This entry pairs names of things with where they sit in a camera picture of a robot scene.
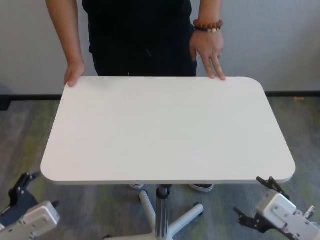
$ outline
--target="table caster wheel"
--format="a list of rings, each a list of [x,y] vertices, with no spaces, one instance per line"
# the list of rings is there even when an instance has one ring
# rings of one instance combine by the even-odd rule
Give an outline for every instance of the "table caster wheel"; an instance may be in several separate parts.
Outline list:
[[[200,202],[195,202],[194,204],[193,204],[193,206],[195,207],[195,206],[197,206],[198,204],[200,204]]]
[[[147,190],[141,190],[141,191],[145,191],[146,192],[146,194],[149,196],[149,194],[148,194],[148,191]],[[140,199],[140,197],[138,196],[138,199],[139,199],[139,203],[141,203],[141,199]]]

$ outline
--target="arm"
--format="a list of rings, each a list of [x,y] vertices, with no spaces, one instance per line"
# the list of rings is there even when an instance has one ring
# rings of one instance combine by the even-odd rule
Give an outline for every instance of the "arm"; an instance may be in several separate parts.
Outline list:
[[[78,31],[77,1],[46,0],[46,5],[68,64],[64,84],[74,86],[85,72]]]
[[[199,20],[202,23],[217,23],[220,20],[220,9],[223,0],[201,0],[199,9]],[[211,68],[211,62],[221,80],[225,80],[219,57],[224,48],[224,38],[221,31],[202,32],[195,31],[190,40],[190,52],[193,60],[200,54],[205,70],[210,78],[215,78]]]
[[[222,0],[201,0],[199,20],[204,23],[217,23],[220,20]]]

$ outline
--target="hand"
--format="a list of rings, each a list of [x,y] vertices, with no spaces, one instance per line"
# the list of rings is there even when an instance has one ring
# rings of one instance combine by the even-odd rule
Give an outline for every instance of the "hand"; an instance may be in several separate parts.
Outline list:
[[[82,59],[69,62],[64,75],[64,84],[68,84],[70,87],[75,86],[85,70],[86,66]]]
[[[214,69],[221,80],[226,80],[226,76],[222,71],[219,58],[224,48],[224,38],[222,32],[205,32],[196,30],[190,40],[190,52],[192,60],[197,59],[197,52],[200,54],[205,70],[211,79],[215,75],[211,68],[210,60],[213,63]]]

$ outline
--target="black baseboard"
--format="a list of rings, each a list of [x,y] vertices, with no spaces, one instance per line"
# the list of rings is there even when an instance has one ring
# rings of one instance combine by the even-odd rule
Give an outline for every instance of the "black baseboard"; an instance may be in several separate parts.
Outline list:
[[[10,101],[45,101],[45,100],[61,100],[62,94],[56,95],[0,95],[2,99]]]
[[[266,91],[267,97],[320,97],[320,91]]]
[[[53,101],[61,100],[57,95],[0,95],[0,111],[7,111],[12,101]]]
[[[266,91],[267,97],[320,97],[320,91]],[[11,101],[52,101],[61,100],[57,95],[0,95],[0,111],[8,110]]]

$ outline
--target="white table base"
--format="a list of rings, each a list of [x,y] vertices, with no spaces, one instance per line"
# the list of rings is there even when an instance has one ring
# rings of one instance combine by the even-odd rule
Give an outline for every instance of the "white table base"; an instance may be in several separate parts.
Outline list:
[[[156,212],[152,207],[152,204],[149,200],[149,197],[146,191],[141,191],[139,194],[143,209],[146,213],[148,222],[152,229],[152,232],[149,234],[135,235],[135,236],[122,236],[122,237],[111,237],[116,240],[156,240]],[[173,237],[181,231],[186,225],[188,225],[193,219],[200,215],[204,211],[204,206],[202,204],[197,204],[191,210],[186,212],[174,223],[169,225],[167,231],[166,240],[173,240]]]

